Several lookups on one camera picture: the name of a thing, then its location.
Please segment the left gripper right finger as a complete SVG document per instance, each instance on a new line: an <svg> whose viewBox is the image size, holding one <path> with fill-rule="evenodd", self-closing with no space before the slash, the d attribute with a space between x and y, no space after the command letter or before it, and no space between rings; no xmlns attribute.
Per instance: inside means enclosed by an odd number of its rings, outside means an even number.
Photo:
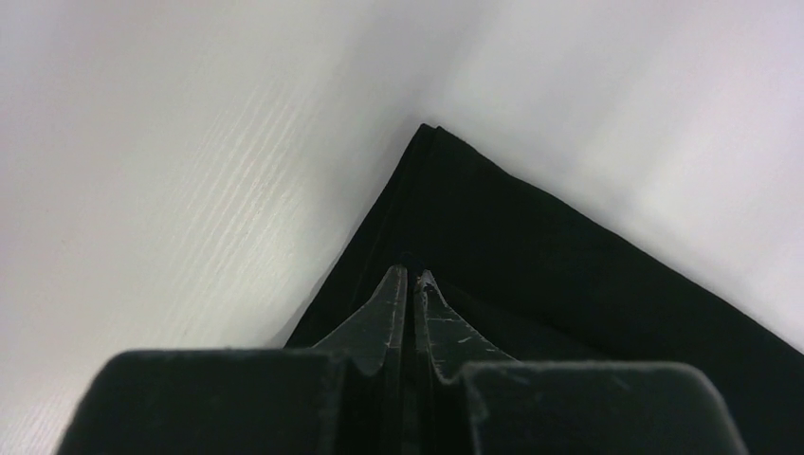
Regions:
<svg viewBox="0 0 804 455"><path fill-rule="evenodd" d="M455 383L467 363L514 359L448 304L428 270L418 279L413 310L417 355L440 384Z"/></svg>

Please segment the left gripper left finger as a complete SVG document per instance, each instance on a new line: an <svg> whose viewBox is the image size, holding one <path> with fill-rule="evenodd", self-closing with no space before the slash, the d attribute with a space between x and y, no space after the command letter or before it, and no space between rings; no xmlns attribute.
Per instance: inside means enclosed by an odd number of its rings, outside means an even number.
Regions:
<svg viewBox="0 0 804 455"><path fill-rule="evenodd" d="M407 291L407 270L391 266L370 298L313 348L346 354L367 376L380 373L401 350Z"/></svg>

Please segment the black t shirt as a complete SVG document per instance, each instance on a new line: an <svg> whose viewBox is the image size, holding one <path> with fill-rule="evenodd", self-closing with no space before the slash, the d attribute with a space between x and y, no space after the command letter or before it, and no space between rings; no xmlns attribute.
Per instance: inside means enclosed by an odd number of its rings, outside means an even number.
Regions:
<svg viewBox="0 0 804 455"><path fill-rule="evenodd" d="M429 271L515 358L685 363L714 383L751 453L803 450L798 350L442 128L418 128L288 345L330 333L395 264Z"/></svg>

